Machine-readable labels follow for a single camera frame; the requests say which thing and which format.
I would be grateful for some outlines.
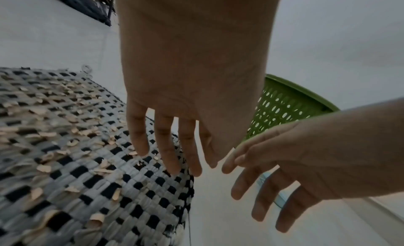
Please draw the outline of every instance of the woven basket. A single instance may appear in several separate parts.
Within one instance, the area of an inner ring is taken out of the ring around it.
[[[194,195],[171,176],[146,119],[148,156],[129,139],[125,103],[87,73],[0,68],[2,246],[179,245]]]
[[[256,110],[245,140],[279,124],[320,116],[339,109],[308,89],[267,74]],[[264,173],[257,183],[261,186],[269,175],[269,172]],[[285,204],[282,193],[275,199],[275,204],[279,207]]]

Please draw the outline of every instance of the dark object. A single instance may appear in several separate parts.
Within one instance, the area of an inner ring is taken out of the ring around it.
[[[101,23],[111,26],[111,13],[115,11],[113,8],[114,0],[103,0],[106,4],[103,4],[100,0],[60,1]]]

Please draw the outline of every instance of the basket rim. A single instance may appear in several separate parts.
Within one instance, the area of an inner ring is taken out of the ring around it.
[[[329,102],[325,98],[319,96],[318,94],[310,91],[307,88],[304,88],[304,87],[302,87],[302,86],[300,86],[298,84],[293,83],[292,81],[277,77],[277,76],[272,75],[272,74],[266,74],[265,78],[274,80],[274,81],[276,81],[278,83],[281,83],[283,85],[286,85],[286,86],[288,86],[288,87],[290,87],[290,88],[292,88],[292,89],[294,89],[294,90],[296,90],[298,92],[301,92],[301,93],[307,95],[308,97],[318,101],[319,103],[325,105],[326,107],[330,108],[332,111],[339,111],[340,110],[337,106],[335,106],[334,104],[332,104],[331,102]]]

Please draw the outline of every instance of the hand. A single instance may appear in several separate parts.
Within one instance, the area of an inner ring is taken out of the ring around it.
[[[262,221],[280,190],[294,181],[276,228],[287,232],[322,200],[381,196],[404,191],[404,99],[283,124],[236,148],[222,167],[245,167],[231,195],[240,199],[260,174],[264,182],[252,217]]]
[[[240,143],[262,93],[266,55],[279,0],[117,0],[127,122],[136,151],[149,151],[145,114],[167,170],[180,171],[179,139],[193,175],[202,172],[196,120],[210,167]]]

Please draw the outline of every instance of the black and white woven basket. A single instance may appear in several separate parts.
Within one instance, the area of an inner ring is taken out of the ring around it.
[[[0,68],[0,244],[179,245],[194,195],[170,176],[151,119],[130,143],[125,104],[86,73]]]

